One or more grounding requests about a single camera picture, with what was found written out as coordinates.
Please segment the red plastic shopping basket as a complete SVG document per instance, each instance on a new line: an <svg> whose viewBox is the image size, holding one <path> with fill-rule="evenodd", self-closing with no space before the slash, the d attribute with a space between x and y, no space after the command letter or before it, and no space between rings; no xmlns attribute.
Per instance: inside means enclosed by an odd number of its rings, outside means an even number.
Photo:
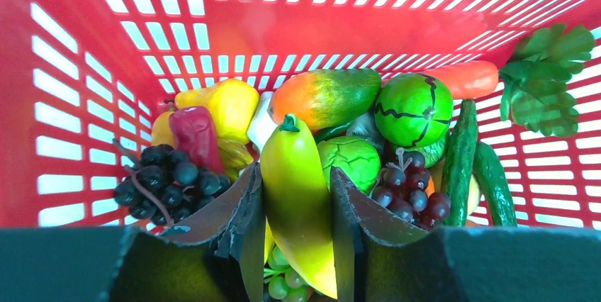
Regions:
<svg viewBox="0 0 601 302"><path fill-rule="evenodd" d="M1 0L1 226L132 223L111 199L179 91L271 91L316 68L384 79L502 66L555 23L600 39L600 0Z"/></svg>

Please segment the yellow pear toy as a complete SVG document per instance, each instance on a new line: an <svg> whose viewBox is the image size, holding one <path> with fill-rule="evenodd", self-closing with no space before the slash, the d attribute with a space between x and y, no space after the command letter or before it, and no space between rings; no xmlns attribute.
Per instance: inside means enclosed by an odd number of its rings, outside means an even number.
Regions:
<svg viewBox="0 0 601 302"><path fill-rule="evenodd" d="M259 103L259 93L239 79L226 79L210 87L189 89L178 93L174 109L155 119L151 129L151 144L175 147L169 117L175 111L191 106L204 106L212 115L217 138L234 140L243 145L249 142L247 129Z"/></svg>

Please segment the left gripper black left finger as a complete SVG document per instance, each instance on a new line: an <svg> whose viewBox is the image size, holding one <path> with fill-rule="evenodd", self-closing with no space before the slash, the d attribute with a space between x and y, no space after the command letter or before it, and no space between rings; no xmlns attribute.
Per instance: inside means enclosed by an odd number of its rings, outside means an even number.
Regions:
<svg viewBox="0 0 601 302"><path fill-rule="evenodd" d="M265 216L258 163L162 237L195 254L190 301L262 301Z"/></svg>

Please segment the green grape bunch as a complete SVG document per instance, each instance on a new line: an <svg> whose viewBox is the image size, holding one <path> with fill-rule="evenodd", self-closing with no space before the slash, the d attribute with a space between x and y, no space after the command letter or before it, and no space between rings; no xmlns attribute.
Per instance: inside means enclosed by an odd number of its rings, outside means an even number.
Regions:
<svg viewBox="0 0 601 302"><path fill-rule="evenodd" d="M274 246L264 266L263 301L309 301L314 290L288 263L281 250Z"/></svg>

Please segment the white mushroom toy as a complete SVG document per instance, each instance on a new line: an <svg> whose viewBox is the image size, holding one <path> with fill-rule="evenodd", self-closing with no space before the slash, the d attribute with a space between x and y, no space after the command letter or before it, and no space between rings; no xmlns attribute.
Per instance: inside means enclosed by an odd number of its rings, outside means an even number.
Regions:
<svg viewBox="0 0 601 302"><path fill-rule="evenodd" d="M257 106L247 129L247 137L259 154L262 153L265 143L278 127L268 112L273 95L273 91L265 91L260 96L259 105Z"/></svg>

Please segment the orange carrot toy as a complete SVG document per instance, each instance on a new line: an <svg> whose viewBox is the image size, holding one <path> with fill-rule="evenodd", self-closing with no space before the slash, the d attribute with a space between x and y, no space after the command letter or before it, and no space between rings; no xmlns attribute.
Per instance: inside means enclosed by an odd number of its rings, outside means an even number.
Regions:
<svg viewBox="0 0 601 302"><path fill-rule="evenodd" d="M454 99L477 99L495 91L499 82L499 70L492 62L472 60L421 73L443 82Z"/></svg>

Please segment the small dark grape bunch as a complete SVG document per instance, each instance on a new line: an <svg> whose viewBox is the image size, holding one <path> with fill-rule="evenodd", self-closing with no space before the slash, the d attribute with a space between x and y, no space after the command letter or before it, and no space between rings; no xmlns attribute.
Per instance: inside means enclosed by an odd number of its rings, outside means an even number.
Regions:
<svg viewBox="0 0 601 302"><path fill-rule="evenodd" d="M369 196L401 220L423 230L434 229L450 215L449 195L436 191L425 156L417 150L397 148L395 159L381 169Z"/></svg>

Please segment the light green round vegetable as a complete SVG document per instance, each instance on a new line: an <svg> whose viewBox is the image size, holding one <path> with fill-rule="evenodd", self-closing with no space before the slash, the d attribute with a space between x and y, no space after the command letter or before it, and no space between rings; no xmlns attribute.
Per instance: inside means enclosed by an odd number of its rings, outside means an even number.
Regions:
<svg viewBox="0 0 601 302"><path fill-rule="evenodd" d="M367 140L344 135L317 144L327 188L330 189L330 170L339 167L355 186L366 194L371 190L381 170L380 156Z"/></svg>

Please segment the yellow banana toy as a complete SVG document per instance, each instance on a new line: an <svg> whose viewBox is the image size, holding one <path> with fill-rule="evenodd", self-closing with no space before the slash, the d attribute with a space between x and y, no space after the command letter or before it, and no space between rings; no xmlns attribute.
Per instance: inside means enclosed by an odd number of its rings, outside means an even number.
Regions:
<svg viewBox="0 0 601 302"><path fill-rule="evenodd" d="M276 245L306 283L337 298L331 196L305 122L287 113L267 140L259 167Z"/></svg>

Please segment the dark purple grape bunch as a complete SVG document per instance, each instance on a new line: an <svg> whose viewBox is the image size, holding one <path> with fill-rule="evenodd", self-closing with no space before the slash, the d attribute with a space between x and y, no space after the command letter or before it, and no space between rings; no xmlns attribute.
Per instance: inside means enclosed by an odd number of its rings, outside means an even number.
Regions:
<svg viewBox="0 0 601 302"><path fill-rule="evenodd" d="M225 193L234 180L194 165L182 150L168 144L145 148L139 156L116 139L113 145L133 162L128 175L113 189L113 199L137 220L171 226Z"/></svg>

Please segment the dark red pepper toy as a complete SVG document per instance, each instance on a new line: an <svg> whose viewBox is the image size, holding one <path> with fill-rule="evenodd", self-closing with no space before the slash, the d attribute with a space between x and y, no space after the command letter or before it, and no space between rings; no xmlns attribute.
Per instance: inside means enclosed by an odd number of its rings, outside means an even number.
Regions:
<svg viewBox="0 0 601 302"><path fill-rule="evenodd" d="M169 127L175 147L184 151L192 163L217 174L224 172L216 127L206 107L191 106L175 111L169 117Z"/></svg>

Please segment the green cucumber toy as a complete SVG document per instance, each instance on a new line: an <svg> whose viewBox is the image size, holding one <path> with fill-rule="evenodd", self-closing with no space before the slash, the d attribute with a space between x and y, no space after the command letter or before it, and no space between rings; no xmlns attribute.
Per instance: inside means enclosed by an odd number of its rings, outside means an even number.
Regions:
<svg viewBox="0 0 601 302"><path fill-rule="evenodd" d="M504 167L494 149L476 143L473 174L478 182L494 226L517 227L517 217Z"/></svg>
<svg viewBox="0 0 601 302"><path fill-rule="evenodd" d="M477 139L476 103L466 99L461 102L460 114L446 147L442 191L449 196L451 206L445 225L459 227L466 222Z"/></svg>

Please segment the green bell pepper toy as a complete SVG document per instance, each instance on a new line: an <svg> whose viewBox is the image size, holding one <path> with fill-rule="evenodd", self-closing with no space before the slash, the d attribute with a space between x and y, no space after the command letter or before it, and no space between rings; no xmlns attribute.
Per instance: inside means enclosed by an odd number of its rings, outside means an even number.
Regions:
<svg viewBox="0 0 601 302"><path fill-rule="evenodd" d="M379 133L391 144L424 147L443 138L454 110L453 96L443 82L422 73L407 73L385 83L373 117Z"/></svg>

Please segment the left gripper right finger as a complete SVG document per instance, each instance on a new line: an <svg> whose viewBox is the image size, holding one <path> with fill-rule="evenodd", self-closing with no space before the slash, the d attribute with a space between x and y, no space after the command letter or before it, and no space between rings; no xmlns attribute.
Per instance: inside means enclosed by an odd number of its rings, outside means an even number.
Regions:
<svg viewBox="0 0 601 302"><path fill-rule="evenodd" d="M338 301L440 301L438 234L418 228L330 172Z"/></svg>

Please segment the green orange mango toy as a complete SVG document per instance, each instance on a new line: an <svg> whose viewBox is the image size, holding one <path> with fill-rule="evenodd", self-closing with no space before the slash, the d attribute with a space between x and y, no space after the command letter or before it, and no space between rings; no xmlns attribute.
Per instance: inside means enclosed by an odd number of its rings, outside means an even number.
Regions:
<svg viewBox="0 0 601 302"><path fill-rule="evenodd" d="M276 123L287 113L311 130L348 123L366 113L381 88L372 69L316 69L285 81L273 94L267 112Z"/></svg>

